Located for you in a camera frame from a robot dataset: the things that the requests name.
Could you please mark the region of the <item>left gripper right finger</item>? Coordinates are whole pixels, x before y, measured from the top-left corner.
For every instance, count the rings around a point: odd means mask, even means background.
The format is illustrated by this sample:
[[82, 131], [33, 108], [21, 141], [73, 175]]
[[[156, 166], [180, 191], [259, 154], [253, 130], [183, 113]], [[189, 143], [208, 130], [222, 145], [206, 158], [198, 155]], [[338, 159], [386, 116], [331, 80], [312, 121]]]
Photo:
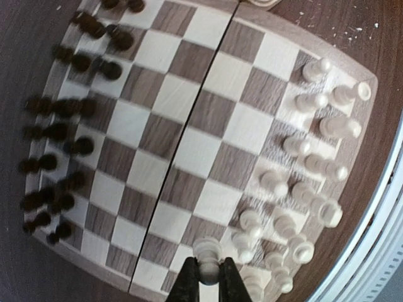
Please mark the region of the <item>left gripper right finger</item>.
[[234, 260], [226, 257], [219, 265], [219, 269], [219, 301], [251, 302], [252, 299]]

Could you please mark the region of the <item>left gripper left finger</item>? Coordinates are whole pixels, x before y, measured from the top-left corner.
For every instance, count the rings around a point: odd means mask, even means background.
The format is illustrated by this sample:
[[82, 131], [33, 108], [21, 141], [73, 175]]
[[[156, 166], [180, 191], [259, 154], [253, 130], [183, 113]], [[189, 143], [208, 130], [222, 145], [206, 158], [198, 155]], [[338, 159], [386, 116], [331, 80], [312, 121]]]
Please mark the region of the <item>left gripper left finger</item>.
[[199, 302], [200, 273], [197, 259], [187, 257], [166, 298], [166, 302]]

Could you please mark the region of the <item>white chess piece six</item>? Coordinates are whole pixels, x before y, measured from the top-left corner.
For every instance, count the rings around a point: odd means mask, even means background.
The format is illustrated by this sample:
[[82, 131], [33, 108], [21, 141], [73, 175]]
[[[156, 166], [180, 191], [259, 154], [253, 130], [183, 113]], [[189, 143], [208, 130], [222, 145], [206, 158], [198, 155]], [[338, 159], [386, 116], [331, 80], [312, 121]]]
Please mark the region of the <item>white chess piece six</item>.
[[270, 271], [244, 266], [240, 273], [252, 301], [262, 301], [264, 289], [271, 279]]

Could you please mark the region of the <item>white pawn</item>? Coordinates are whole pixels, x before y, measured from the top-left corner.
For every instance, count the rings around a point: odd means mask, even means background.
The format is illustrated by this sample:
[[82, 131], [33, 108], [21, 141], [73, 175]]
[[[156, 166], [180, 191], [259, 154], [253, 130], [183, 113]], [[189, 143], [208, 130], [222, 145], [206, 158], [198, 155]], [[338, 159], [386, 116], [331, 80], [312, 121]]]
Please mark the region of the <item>white pawn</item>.
[[206, 286], [217, 284], [222, 259], [222, 248], [219, 241], [213, 237], [196, 239], [193, 244], [193, 255], [198, 263], [200, 282]]

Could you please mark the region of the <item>white chess piece eight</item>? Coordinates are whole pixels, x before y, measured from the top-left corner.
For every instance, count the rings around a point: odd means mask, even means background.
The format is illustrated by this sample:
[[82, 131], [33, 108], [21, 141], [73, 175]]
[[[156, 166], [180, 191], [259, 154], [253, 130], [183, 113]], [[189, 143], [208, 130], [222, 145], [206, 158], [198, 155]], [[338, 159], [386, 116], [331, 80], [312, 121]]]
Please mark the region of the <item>white chess piece eight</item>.
[[237, 256], [241, 263], [248, 263], [254, 257], [251, 238], [244, 232], [237, 232], [232, 236], [232, 243], [237, 250]]

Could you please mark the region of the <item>white chess piece two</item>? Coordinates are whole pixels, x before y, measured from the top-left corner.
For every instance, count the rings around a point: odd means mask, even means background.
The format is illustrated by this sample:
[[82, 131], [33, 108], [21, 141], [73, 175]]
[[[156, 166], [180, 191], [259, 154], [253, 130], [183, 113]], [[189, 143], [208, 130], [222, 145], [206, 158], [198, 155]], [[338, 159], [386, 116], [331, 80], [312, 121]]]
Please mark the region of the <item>white chess piece two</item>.
[[293, 289], [293, 278], [290, 276], [290, 269], [284, 265], [283, 261], [283, 256], [279, 252], [270, 252], [264, 258], [274, 283], [282, 293], [289, 293]]

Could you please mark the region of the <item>white chess piece one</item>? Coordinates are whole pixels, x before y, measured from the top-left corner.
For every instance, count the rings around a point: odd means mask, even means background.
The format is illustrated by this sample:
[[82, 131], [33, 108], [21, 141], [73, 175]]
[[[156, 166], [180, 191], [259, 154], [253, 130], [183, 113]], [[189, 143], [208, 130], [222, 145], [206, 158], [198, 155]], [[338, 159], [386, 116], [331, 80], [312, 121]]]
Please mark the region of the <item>white chess piece one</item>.
[[307, 236], [297, 231], [293, 218], [288, 215], [280, 215], [273, 222], [275, 232], [287, 241], [288, 251], [296, 264], [309, 263], [315, 252], [314, 244]]

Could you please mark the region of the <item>white chess piece five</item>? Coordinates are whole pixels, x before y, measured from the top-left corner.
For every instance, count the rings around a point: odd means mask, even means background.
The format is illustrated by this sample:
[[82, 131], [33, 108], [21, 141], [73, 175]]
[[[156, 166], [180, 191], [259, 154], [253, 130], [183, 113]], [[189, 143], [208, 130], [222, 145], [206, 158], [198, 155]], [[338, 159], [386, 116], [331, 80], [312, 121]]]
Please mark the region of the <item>white chess piece five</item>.
[[293, 199], [306, 205], [310, 214], [326, 228], [336, 228], [343, 216], [343, 210], [337, 200], [316, 193], [305, 182], [297, 182], [291, 191]]

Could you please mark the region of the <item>white chess piece three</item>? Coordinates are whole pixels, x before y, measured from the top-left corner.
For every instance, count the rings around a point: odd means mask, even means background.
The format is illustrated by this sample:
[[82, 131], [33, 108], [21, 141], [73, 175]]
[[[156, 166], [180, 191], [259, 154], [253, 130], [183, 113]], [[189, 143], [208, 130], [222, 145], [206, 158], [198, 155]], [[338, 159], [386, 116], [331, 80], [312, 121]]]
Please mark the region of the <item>white chess piece three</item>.
[[304, 159], [304, 166], [312, 173], [320, 174], [332, 181], [343, 181], [348, 176], [346, 166], [338, 164], [334, 160], [325, 159], [317, 154], [310, 154]]

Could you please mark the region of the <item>white chess piece seven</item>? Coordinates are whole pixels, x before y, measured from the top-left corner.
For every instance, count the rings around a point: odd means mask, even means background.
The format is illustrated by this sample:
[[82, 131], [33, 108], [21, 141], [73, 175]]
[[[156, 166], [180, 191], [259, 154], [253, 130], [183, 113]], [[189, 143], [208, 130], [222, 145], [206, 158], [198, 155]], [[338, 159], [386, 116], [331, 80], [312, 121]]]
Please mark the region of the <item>white chess piece seven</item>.
[[325, 137], [358, 138], [362, 131], [360, 123], [346, 116], [335, 116], [321, 119], [319, 131]]

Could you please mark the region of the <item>white chess piece four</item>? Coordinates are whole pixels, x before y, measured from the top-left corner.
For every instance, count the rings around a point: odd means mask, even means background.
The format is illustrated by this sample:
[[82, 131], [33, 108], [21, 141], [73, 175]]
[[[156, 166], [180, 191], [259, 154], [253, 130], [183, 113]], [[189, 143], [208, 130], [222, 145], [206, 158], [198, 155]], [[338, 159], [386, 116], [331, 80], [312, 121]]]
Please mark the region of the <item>white chess piece four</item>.
[[336, 105], [347, 106], [357, 99], [368, 101], [372, 96], [371, 87], [365, 82], [357, 82], [353, 87], [341, 85], [332, 91], [332, 101]]

